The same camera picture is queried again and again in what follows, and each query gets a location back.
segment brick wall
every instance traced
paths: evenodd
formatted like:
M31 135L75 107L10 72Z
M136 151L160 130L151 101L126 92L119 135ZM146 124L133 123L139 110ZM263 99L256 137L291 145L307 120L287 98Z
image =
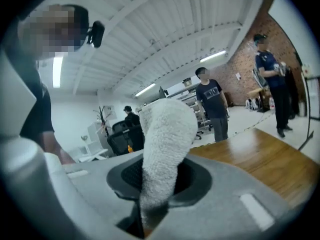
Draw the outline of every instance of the brick wall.
M268 14L273 0L264 0L263 4L242 43L225 65L212 70L212 76L221 85L224 92L229 92L235 105L244 105L248 99L247 93L259 88L252 75L255 67L257 47L254 44L255 34L265 34L269 40L269 50L277 61L283 61L291 67L299 100L306 99L305 88L301 77L301 67L294 54L295 49L285 32Z

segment white towel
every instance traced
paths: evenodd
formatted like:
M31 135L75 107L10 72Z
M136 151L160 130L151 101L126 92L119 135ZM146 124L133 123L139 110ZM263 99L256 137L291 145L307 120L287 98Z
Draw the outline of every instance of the white towel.
M165 216L175 190L178 165L198 130L193 111L175 99L159 99L140 112L145 136L140 207L142 223L153 229Z

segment desk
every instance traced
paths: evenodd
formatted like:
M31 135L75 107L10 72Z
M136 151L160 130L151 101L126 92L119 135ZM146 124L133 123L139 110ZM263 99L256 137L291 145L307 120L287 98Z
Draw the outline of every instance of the desk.
M264 105L264 100L263 100L263 97L262 97L262 91L263 90L264 89L262 89L262 88L257 88L257 89L251 90L251 91L249 91L247 93L249 95L249 97L255 97L257 94L259 94L260 101L261 101L261 108L258 109L257 111L261 112L261 113L264 113L264 112L269 110L269 108L265 107L265 105Z
M300 151L256 128L218 143L192 148L190 154L243 169L292 207L308 200L320 168Z

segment gray pants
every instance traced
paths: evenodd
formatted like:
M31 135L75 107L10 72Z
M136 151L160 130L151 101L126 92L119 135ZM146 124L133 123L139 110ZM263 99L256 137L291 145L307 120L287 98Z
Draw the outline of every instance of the gray pants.
M221 142L228 139L228 119L223 118L211 118L211 124L214 130L215 142Z

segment person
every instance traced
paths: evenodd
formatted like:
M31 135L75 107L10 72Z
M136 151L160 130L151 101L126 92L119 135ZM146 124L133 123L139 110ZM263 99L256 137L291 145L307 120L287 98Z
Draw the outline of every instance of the person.
M124 120L130 120L134 126L140 125L140 117L132 112L130 106L125 106L123 111L127 114Z
M224 92L216 80L210 79L210 72L205 67L198 68L195 74L201 80L195 89L201 117L204 118L203 104L207 117L211 120L215 142L226 140L228 138L228 103Z
M3 39L9 61L36 97L20 136L36 142L45 152L57 155L62 164L75 161L55 137L50 95L40 79L37 61L79 49L88 29L89 15L85 8L54 4L32 11L23 21L16 18Z
M284 138L284 131L292 131L292 128L288 126L290 100L285 78L281 76L278 70L280 66L268 50L269 42L267 36L256 34L253 37L253 41L257 46L257 54L255 56L256 67L269 85L275 106L276 129L279 136Z

